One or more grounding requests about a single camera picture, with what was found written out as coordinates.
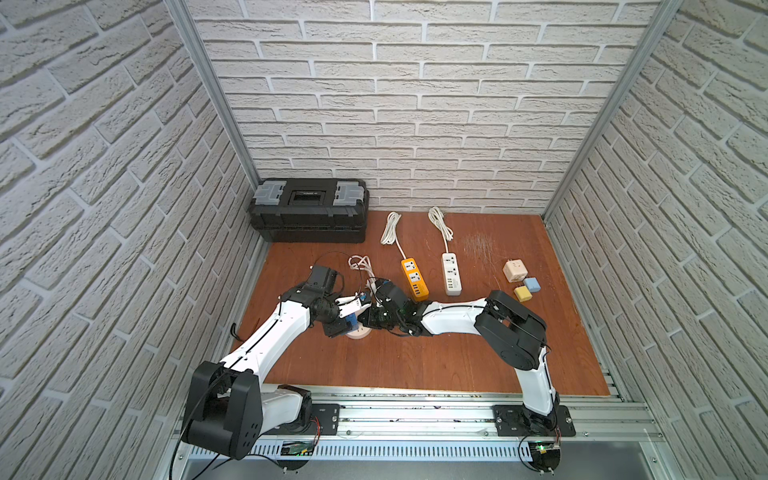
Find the beige plug adapter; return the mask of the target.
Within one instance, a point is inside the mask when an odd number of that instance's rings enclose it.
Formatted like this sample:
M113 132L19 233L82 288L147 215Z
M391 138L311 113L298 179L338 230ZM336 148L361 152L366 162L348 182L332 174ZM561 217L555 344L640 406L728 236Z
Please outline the beige plug adapter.
M509 283L522 282L528 275L528 269L520 259L508 260L503 266L503 274Z

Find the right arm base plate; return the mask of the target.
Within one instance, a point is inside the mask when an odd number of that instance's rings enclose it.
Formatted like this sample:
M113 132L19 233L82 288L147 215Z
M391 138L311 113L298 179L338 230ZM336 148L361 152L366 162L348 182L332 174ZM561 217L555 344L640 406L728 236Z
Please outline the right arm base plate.
M548 415L530 411L522 404L493 405L491 410L499 437L576 436L574 421L565 405L556 404Z

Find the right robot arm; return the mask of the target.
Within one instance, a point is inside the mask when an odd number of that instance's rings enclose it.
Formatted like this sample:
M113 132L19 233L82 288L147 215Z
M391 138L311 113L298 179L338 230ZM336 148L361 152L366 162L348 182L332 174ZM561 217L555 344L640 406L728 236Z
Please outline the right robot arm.
M515 369L522 389L522 422L531 433L559 428L559 394L547 365L547 325L508 294L494 290L469 302L414 301L390 281L379 281L371 305L358 317L370 329L411 337L470 334L482 337Z

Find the round white socket base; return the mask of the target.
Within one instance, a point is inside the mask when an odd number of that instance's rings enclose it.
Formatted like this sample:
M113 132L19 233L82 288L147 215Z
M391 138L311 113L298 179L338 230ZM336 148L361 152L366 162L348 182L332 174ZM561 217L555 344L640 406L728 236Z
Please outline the round white socket base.
M370 328L360 326L356 330L348 332L346 336L353 340L360 340L367 337L371 332Z

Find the white power strip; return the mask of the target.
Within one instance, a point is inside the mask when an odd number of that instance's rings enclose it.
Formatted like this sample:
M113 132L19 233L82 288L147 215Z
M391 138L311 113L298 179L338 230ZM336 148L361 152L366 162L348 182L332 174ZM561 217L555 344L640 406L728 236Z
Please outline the white power strip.
M457 256L451 252L443 253L441 263L445 293L452 297L459 296L463 288Z

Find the blue cube adapter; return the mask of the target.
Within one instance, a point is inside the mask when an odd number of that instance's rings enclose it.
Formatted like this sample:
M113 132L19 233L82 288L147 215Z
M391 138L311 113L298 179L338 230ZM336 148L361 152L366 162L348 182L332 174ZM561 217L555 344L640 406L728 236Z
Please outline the blue cube adapter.
M348 332L357 331L359 329L360 324L355 314L350 314L346 316L344 318L344 321L348 326Z

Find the black plastic toolbox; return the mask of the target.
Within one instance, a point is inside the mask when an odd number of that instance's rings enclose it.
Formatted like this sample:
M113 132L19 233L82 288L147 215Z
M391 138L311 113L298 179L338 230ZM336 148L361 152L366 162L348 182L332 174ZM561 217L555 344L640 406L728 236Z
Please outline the black plastic toolbox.
M271 243L365 241L370 193L364 181L268 178L248 206L252 227Z

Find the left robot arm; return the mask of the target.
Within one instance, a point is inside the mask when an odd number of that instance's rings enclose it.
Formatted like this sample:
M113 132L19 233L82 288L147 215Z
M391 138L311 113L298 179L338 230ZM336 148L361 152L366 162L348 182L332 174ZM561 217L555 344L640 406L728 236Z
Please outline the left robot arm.
M196 368L182 442L240 460L269 431L319 433L310 391L280 385L264 392L262 386L277 360L308 328L319 323L330 338L344 335L353 329L352 318L370 305L365 293L343 297L336 292L337 276L328 267L313 268L305 281L279 297L272 314L240 347Z

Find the yellow charger plug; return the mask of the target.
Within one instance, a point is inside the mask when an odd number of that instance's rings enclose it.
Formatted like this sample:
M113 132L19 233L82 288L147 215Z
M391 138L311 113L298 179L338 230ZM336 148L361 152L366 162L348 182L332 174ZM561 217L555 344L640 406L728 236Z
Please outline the yellow charger plug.
M517 300L519 302L521 302L521 303L528 302L528 301L530 301L533 298L532 292L525 285L521 285L519 287L516 287L514 289L514 294L515 294Z

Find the aluminium mounting rail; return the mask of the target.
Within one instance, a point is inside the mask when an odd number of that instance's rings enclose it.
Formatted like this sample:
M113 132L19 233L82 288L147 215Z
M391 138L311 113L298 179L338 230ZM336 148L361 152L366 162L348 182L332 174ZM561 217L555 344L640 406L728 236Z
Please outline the aluminium mounting rail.
M648 455L665 437L649 408L617 396L564 396L576 436L497 435L493 405L519 394L371 387L310 387L313 404L339 404L336 436L262 434L248 460L478 461L550 459L576 442L636 444Z

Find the light blue charger plug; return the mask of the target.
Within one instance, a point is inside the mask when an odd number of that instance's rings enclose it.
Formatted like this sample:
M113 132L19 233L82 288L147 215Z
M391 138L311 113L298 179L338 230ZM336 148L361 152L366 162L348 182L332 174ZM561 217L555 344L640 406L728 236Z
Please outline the light blue charger plug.
M531 293L536 293L541 290L541 286L535 277L527 277L524 279L523 283Z

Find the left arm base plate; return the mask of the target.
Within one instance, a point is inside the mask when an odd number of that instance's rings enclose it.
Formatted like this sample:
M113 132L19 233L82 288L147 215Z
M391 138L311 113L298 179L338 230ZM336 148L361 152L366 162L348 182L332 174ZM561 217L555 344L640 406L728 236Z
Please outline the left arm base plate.
M339 404L313 404L309 410L303 410L294 422L282 425L277 432L287 435L336 436L340 410Z

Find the orange power strip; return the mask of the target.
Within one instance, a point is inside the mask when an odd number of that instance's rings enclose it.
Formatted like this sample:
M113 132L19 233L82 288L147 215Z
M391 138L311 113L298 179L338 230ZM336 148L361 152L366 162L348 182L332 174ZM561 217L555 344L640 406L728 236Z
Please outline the orange power strip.
M414 300L426 301L429 298L429 289L415 260L405 258L401 261L401 266Z

